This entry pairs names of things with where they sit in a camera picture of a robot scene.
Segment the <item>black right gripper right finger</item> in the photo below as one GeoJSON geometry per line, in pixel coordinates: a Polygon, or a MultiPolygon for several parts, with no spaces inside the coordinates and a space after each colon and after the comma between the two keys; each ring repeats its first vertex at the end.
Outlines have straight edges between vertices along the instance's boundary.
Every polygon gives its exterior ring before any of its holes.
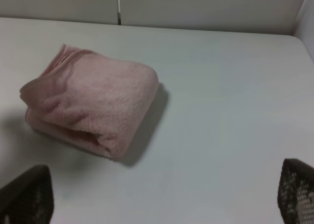
{"type": "Polygon", "coordinates": [[[277,204],[286,224],[314,222],[314,168],[295,158],[283,161],[277,204]]]}

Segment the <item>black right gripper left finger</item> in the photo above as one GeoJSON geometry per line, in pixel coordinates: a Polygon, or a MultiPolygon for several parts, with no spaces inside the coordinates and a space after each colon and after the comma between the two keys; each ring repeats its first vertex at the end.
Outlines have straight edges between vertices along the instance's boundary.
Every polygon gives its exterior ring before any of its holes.
{"type": "Polygon", "coordinates": [[[54,211],[47,165],[36,165],[0,189],[2,224],[49,224],[54,211]]]}

